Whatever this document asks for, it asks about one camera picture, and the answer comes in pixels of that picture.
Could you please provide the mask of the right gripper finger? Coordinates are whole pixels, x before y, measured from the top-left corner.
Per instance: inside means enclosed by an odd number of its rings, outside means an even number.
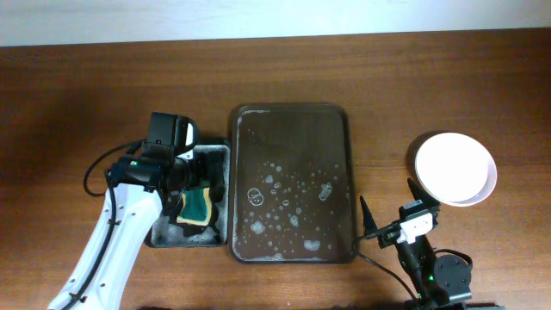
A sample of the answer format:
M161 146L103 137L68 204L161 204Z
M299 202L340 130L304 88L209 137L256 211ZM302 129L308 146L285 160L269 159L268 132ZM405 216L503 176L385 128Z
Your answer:
M420 200L427 208L435 208L439 206L439 201L428 194L422 187L416 184L411 178L407 179L408 186L412 192L413 198Z
M364 197L360 196L360 204L362 209L362 223L363 223L363 234L368 236L377 231L378 227L375 223L373 215L371 214L368 204L366 203Z

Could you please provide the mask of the white plate with red stain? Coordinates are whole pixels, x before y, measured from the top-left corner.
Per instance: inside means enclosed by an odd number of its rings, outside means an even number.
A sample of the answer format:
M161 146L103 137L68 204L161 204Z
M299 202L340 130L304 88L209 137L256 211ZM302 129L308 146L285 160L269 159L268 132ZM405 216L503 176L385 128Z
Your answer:
M462 133L429 137L415 153L414 169L428 194L458 208L481 203L498 182L492 154L478 140Z

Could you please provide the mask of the green and yellow sponge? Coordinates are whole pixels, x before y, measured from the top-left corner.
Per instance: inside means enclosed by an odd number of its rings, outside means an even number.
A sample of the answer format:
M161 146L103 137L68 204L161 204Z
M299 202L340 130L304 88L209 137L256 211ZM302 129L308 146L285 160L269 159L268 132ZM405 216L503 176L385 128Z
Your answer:
M213 203L210 199L210 188L184 191L183 207L176 217L177 223L192 226L207 226L212 218Z

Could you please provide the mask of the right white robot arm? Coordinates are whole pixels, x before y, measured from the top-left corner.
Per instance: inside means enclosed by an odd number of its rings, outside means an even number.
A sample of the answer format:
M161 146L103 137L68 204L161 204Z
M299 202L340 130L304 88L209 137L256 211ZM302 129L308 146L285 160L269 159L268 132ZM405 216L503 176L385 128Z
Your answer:
M406 309L465 309L466 301L472 298L473 260L459 251L436 249L430 244L427 234L438 225L441 204L411 179L407 183L414 201L401 206L399 218L387 226L378 227L365 199L360 199L363 235L357 241L376 239L381 249L393 246L413 287L367 256L359 257L404 286L411 296L405 302Z

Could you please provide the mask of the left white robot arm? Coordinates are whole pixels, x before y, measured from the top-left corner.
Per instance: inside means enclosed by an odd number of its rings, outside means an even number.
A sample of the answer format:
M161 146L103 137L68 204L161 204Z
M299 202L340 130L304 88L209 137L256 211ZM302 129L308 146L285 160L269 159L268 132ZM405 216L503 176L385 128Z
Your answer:
M102 212L51 309L117 309L142 245L218 247L228 237L230 147L195 122L154 112L145 138L118 146Z

